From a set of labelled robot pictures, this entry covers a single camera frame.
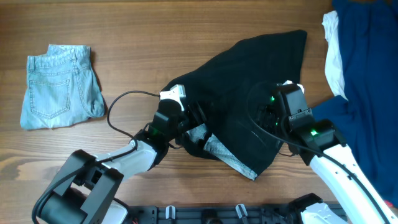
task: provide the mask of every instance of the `belt loop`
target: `belt loop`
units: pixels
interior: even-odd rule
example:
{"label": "belt loop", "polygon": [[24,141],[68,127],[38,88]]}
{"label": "belt loop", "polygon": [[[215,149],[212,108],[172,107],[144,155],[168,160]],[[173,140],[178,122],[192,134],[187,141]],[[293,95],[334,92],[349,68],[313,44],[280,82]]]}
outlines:
{"label": "belt loop", "polygon": [[29,56],[29,70],[33,72],[35,70],[35,58]]}
{"label": "belt loop", "polygon": [[77,59],[76,59],[76,53],[75,53],[75,49],[71,49],[71,54],[72,54],[72,61],[73,62],[76,62],[77,61]]}

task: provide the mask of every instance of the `light blue jeans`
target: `light blue jeans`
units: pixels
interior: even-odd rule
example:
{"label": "light blue jeans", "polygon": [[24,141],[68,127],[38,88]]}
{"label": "light blue jeans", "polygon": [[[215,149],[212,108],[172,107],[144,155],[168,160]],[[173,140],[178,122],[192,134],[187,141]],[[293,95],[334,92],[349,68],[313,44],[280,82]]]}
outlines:
{"label": "light blue jeans", "polygon": [[104,100],[90,63],[90,47],[50,45],[28,56],[23,129],[70,126],[104,115]]}

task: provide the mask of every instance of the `garment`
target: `garment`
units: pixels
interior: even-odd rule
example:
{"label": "garment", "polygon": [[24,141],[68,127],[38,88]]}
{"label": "garment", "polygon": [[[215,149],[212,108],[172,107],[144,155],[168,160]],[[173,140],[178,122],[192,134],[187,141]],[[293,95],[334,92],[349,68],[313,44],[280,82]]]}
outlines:
{"label": "garment", "polygon": [[299,82],[306,38],[305,31],[296,30],[241,40],[195,71],[172,80],[164,90],[184,85],[184,103],[199,103],[206,116],[207,132],[199,131],[204,141],[184,135],[179,139],[184,148],[193,156],[228,160],[250,179],[261,174],[282,142],[255,127],[249,117],[253,119],[259,107],[269,103],[275,83]]}
{"label": "garment", "polygon": [[22,128],[64,127],[104,115],[90,47],[49,45],[45,55],[28,56],[26,69]]}
{"label": "garment", "polygon": [[344,94],[343,64],[341,62],[340,49],[338,45],[338,16],[336,11],[323,15],[323,28],[325,28],[325,39],[329,43],[325,62],[325,75],[331,91],[335,96]]}
{"label": "garment", "polygon": [[348,101],[336,96],[313,114],[335,124],[381,197],[398,206],[398,7],[392,3],[333,1]]}

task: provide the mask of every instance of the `wood grain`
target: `wood grain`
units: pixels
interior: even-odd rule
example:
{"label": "wood grain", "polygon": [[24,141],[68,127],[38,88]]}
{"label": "wood grain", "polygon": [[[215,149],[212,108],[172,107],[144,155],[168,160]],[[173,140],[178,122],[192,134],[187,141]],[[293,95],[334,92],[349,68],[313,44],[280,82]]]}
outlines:
{"label": "wood grain", "polygon": [[[48,44],[86,44],[107,104],[128,90],[158,93],[241,39],[303,29],[308,32],[302,83],[310,106],[331,96],[321,25],[330,1],[176,1],[0,5],[0,223],[30,223],[33,204],[65,159],[77,149],[103,153],[128,138],[104,118],[69,128],[24,131],[26,58]],[[135,133],[152,120],[157,99],[130,95],[112,122]],[[122,184],[130,205],[259,205],[314,192],[335,198],[298,157],[277,156],[255,182],[226,164],[170,150],[162,163]]]}

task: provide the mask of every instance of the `green indicator light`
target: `green indicator light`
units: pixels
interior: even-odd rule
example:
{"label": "green indicator light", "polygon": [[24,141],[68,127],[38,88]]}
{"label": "green indicator light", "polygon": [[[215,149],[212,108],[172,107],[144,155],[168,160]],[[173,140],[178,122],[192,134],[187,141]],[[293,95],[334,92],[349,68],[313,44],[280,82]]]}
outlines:
{"label": "green indicator light", "polygon": [[312,134],[312,136],[314,136],[314,135],[316,135],[316,134],[318,134],[318,133],[317,133],[316,130],[312,130],[312,131],[311,131],[311,134]]}

